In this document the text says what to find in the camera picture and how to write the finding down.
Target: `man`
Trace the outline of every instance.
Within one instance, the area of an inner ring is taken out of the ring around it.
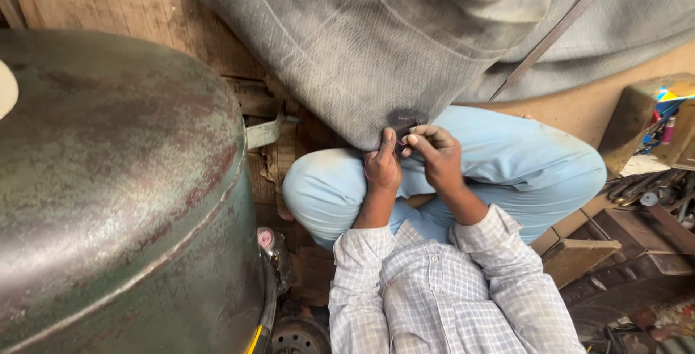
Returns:
[[[533,120],[467,107],[410,133],[404,159],[387,128],[364,164],[334,149],[286,177],[291,212],[317,243],[335,243],[333,352],[584,353],[524,242],[595,195],[600,156]],[[419,193],[437,197],[418,209],[397,199]]]

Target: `yellow stripe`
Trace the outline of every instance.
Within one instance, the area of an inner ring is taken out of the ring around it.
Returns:
[[[261,336],[261,329],[263,328],[262,325],[259,325],[258,328],[256,328],[256,335],[254,336],[254,340],[251,342],[251,347],[249,347],[248,351],[246,354],[251,354],[253,353],[254,349],[256,348],[256,343],[258,342],[258,337]]]

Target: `white checkered shirt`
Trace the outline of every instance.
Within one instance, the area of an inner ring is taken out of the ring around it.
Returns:
[[[334,246],[334,354],[579,354],[572,321],[521,226],[491,205],[454,245],[407,223],[352,229]]]

